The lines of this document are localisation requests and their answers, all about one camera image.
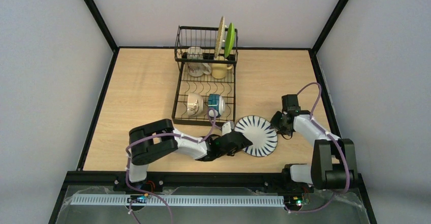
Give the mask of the cream ceramic mug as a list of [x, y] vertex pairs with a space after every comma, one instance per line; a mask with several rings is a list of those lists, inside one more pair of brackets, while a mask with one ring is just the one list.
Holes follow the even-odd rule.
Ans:
[[192, 77], [200, 77], [202, 75], [210, 75], [212, 68], [208, 63], [204, 63], [203, 51], [200, 47], [190, 47], [187, 49], [187, 59], [194, 60], [195, 62], [187, 62], [187, 71]]

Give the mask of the small white patterned bowl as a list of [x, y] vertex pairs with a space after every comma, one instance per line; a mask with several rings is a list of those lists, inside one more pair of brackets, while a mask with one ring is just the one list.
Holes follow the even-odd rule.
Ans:
[[204, 99], [201, 95], [191, 92], [187, 98], [187, 115], [195, 117], [203, 112]]

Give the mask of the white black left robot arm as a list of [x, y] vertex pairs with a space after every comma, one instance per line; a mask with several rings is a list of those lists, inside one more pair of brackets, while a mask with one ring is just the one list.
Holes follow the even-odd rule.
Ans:
[[131, 183], [146, 180], [149, 164], [174, 152], [211, 162], [225, 155], [234, 156], [252, 145], [243, 133], [233, 130], [231, 121], [224, 123], [221, 135], [193, 137], [175, 128], [172, 120], [161, 119], [129, 131], [127, 179]]

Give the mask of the yellow handled mug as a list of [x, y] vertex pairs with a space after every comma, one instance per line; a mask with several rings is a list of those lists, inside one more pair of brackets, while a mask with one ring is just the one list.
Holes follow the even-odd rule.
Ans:
[[227, 76], [227, 73], [230, 69], [234, 67], [233, 64], [227, 64], [227, 63], [212, 63], [211, 65], [211, 75], [215, 79], [223, 79]]

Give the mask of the white bowl dark rim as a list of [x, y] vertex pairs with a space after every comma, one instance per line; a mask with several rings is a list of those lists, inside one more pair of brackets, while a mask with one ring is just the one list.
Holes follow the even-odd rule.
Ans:
[[208, 115], [210, 117], [221, 117], [226, 110], [226, 103], [222, 95], [220, 94], [210, 94], [208, 96]]

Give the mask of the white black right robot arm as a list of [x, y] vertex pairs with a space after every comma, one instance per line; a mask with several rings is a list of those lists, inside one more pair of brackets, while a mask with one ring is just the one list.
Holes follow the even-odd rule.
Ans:
[[313, 147], [311, 164], [286, 165], [291, 181], [343, 192], [355, 186], [358, 176], [354, 143], [326, 130], [310, 111], [302, 110], [297, 95], [282, 96], [282, 109], [270, 123], [280, 135], [298, 133]]

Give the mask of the black wire dish rack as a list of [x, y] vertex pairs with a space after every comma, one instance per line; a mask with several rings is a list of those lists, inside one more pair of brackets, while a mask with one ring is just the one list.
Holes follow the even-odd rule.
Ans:
[[[207, 117], [208, 96], [212, 93], [223, 96], [226, 103], [225, 113], [216, 119], [216, 124], [221, 126], [224, 122], [236, 119], [236, 64], [238, 60], [238, 34], [235, 29], [235, 43], [228, 58], [224, 58], [225, 42], [222, 44], [221, 52], [214, 59], [214, 48], [216, 45], [218, 28], [199, 26], [179, 26], [174, 46], [174, 58], [178, 63], [179, 76], [172, 109], [172, 120], [175, 124], [184, 125], [210, 125]], [[187, 71], [187, 62], [195, 62], [187, 59], [187, 49], [200, 47], [203, 51], [204, 63], [233, 64], [227, 76], [223, 79], [215, 79], [211, 74], [200, 77], [192, 77]], [[187, 115], [188, 94], [194, 92], [204, 99], [203, 112], [195, 117]]]

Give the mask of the blue striped white plate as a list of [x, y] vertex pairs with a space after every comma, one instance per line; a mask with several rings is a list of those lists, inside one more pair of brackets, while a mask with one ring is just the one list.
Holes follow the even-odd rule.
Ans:
[[278, 145], [278, 135], [270, 122], [263, 117], [249, 115], [241, 118], [234, 127], [252, 142], [243, 152], [254, 157], [272, 154]]

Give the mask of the woven bamboo plate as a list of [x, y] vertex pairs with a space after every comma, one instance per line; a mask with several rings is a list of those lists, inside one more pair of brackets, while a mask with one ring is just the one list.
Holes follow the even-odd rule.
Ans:
[[222, 16], [220, 20], [219, 28], [218, 28], [217, 39], [215, 42], [214, 59], [217, 59], [221, 52], [222, 43], [224, 40], [224, 34], [225, 34], [225, 17]]

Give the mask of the green plate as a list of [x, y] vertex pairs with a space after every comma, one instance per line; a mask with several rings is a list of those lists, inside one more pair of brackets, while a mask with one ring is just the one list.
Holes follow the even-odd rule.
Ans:
[[228, 31], [225, 37], [224, 58], [228, 58], [235, 43], [235, 27], [233, 23], [229, 24]]

